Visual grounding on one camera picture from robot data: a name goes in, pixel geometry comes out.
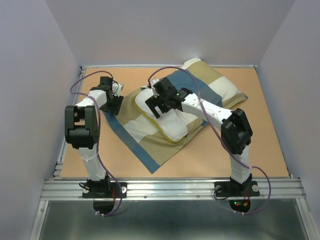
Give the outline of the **white pillow yellow edge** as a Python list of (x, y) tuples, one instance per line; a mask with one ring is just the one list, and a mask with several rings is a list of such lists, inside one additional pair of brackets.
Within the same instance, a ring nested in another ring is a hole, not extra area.
[(160, 131), (168, 142), (173, 144), (181, 142), (188, 135), (187, 125), (191, 118), (174, 109), (167, 113), (160, 113), (160, 117), (156, 118), (146, 104), (146, 100), (153, 96), (153, 91), (146, 87), (140, 90), (141, 92), (134, 100), (137, 110)]

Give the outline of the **blue beige white plaid pillowcase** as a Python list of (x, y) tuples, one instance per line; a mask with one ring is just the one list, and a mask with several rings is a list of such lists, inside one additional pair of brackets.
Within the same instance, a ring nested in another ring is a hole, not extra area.
[(153, 90), (142, 86), (124, 97), (118, 115), (105, 113), (113, 132), (143, 163), (150, 173), (176, 155), (192, 138), (211, 123), (219, 127), (223, 109), (247, 100), (229, 79), (199, 58), (186, 61), (180, 70), (166, 76), (183, 98), (183, 110), (171, 109), (155, 118), (146, 100)]

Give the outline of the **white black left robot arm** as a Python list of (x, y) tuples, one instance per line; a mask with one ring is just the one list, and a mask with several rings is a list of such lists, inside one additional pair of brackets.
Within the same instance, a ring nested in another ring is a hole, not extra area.
[(64, 136), (80, 155), (87, 171), (86, 182), (79, 186), (86, 198), (111, 198), (121, 190), (112, 185), (110, 175), (99, 160), (97, 150), (100, 140), (100, 111), (116, 116), (124, 99), (120, 95), (123, 85), (113, 77), (100, 77), (99, 85), (92, 87), (89, 94), (76, 105), (68, 105), (64, 110)]

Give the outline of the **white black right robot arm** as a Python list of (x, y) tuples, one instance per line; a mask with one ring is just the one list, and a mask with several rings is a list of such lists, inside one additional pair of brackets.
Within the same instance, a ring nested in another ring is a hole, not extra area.
[(191, 114), (206, 121), (230, 156), (231, 176), (228, 189), (242, 195), (252, 181), (249, 166), (249, 145), (253, 135), (245, 112), (226, 109), (201, 98), (187, 88), (176, 89), (168, 78), (148, 82), (151, 96), (145, 100), (152, 117), (163, 130), (178, 125), (177, 112)]

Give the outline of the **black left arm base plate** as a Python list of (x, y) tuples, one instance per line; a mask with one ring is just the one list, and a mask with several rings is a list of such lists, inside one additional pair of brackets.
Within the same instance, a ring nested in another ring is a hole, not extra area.
[(79, 186), (82, 188), (82, 197), (84, 199), (119, 199), (121, 196), (123, 198), (127, 197), (128, 184), (126, 182), (120, 182), (122, 194), (116, 182), (111, 182), (109, 189), (107, 187), (89, 187), (88, 182), (80, 182)]

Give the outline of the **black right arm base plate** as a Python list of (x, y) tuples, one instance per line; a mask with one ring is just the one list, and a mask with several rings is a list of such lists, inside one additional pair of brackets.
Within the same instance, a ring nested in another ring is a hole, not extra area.
[(214, 183), (215, 196), (218, 198), (259, 197), (260, 191), (256, 181), (239, 184), (233, 181), (217, 181)]

